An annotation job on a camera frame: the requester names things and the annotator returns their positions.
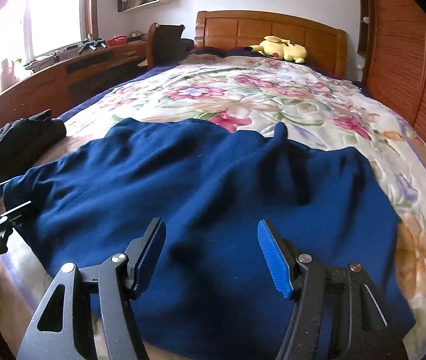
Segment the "pink bottle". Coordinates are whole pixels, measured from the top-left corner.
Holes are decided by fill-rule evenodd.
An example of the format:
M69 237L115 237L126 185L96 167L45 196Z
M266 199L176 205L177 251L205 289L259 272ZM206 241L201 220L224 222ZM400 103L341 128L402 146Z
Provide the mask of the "pink bottle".
M14 63L7 58L1 61L0 89L1 92L6 91L17 82L14 73Z

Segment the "wooden chair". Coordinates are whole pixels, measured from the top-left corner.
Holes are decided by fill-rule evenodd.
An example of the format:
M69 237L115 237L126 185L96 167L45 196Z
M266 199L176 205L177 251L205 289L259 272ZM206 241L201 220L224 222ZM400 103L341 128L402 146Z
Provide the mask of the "wooden chair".
M181 38L183 24L152 23L145 39L145 56L148 70L180 62L185 57Z

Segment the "wooden desk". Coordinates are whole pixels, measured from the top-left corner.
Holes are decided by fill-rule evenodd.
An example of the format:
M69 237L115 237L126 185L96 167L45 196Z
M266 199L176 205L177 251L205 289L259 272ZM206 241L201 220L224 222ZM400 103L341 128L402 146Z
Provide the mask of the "wooden desk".
M134 41L56 63L0 94L0 129L50 110L58 117L82 102L143 74L146 42Z

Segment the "black folded garment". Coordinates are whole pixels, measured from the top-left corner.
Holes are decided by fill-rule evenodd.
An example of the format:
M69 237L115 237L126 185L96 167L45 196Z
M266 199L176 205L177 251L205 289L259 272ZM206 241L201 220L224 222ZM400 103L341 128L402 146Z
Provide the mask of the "black folded garment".
M64 122L50 110L8 122L0 129L0 181L24 174L66 135Z

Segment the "floral quilt bedspread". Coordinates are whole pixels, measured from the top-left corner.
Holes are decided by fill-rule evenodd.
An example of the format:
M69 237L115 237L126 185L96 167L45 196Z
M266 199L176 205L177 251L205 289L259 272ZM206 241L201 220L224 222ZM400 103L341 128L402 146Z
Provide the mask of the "floral quilt bedspread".
M117 85L62 116L67 135L40 157L45 164L131 117L145 122L205 119L229 132L268 137L279 122L289 138L319 150L356 148L401 223L398 284L415 316L408 356L426 356L426 143L413 127L349 80L263 57L192 55Z

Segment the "wooden bed headboard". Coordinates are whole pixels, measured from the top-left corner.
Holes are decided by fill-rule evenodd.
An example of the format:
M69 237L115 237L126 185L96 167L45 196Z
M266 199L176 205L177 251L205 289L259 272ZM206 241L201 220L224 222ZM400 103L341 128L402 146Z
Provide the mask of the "wooden bed headboard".
M336 77L346 76L346 32L310 19L258 10L202 10L197 14L194 44L231 50L260 44L266 36L298 43L306 62Z

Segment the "window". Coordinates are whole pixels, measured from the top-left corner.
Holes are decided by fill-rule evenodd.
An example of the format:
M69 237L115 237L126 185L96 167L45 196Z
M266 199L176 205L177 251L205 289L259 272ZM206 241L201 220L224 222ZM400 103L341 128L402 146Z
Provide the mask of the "window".
M98 35L96 0L0 0L0 75L3 59L16 80L31 63Z

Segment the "louvered wooden wardrobe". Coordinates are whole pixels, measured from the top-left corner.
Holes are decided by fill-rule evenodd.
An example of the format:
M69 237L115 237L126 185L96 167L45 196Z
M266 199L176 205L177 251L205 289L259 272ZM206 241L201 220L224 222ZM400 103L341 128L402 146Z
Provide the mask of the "louvered wooden wardrobe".
M363 0L364 83L426 142L426 13L414 0Z

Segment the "red basket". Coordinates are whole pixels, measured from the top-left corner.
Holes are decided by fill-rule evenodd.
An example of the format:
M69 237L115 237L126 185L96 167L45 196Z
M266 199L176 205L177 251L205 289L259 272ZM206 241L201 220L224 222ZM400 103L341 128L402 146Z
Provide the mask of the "red basket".
M127 43L128 43L128 37L126 35L116 36L106 41L106 44L108 47L124 46Z

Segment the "yellow plush toy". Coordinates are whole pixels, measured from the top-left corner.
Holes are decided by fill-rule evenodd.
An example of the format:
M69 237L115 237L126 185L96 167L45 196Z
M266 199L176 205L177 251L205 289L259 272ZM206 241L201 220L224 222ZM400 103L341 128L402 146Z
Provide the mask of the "yellow plush toy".
M263 38L258 45L246 46L245 50L294 63L304 63L308 57L304 46L272 35Z

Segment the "black binoculars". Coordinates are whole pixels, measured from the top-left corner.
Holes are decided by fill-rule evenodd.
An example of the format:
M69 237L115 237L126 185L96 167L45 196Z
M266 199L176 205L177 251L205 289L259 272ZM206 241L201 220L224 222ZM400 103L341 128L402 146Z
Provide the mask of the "black binoculars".
M84 52L94 52L98 49L104 50L107 48L107 43L102 38L93 38L91 34L87 35L78 45L78 54L82 55Z

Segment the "navy blue suit jacket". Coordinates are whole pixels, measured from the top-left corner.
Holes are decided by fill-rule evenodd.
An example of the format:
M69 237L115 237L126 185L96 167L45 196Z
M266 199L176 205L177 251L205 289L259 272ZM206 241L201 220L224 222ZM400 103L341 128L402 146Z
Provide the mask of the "navy blue suit jacket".
M401 333L415 323L395 276L398 216L370 162L347 147L265 138L206 120L125 119L103 138L5 185L31 203L18 231L45 270L103 262L151 219L166 242L134 305L144 340L190 359L273 359L292 305L275 289L257 240L269 219L322 263L364 265Z

